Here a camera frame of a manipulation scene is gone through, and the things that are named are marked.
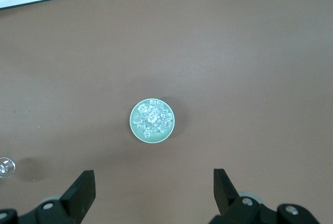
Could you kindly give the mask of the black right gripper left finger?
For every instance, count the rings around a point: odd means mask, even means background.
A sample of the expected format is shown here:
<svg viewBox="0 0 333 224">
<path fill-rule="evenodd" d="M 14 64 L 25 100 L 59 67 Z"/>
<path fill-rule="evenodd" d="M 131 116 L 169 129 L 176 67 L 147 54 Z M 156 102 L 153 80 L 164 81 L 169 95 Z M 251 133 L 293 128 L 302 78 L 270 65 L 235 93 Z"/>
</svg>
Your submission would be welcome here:
<svg viewBox="0 0 333 224">
<path fill-rule="evenodd" d="M 95 174 L 85 170 L 58 200 L 47 200 L 22 216 L 13 208 L 2 209 L 1 223 L 81 223 L 95 197 Z"/>
</svg>

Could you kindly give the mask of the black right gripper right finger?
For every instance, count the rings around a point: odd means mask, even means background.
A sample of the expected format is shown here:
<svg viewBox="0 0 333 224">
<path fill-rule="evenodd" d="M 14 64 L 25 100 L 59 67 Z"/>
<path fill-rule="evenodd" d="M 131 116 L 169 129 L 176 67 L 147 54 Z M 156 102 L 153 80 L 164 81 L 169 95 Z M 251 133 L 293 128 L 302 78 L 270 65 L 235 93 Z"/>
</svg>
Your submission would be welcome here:
<svg viewBox="0 0 333 224">
<path fill-rule="evenodd" d="M 273 211 L 251 196 L 241 196 L 224 169 L 214 169 L 214 198 L 220 214 L 210 223 L 248 224 L 319 224 L 306 208 L 296 204 L 281 204 Z"/>
</svg>

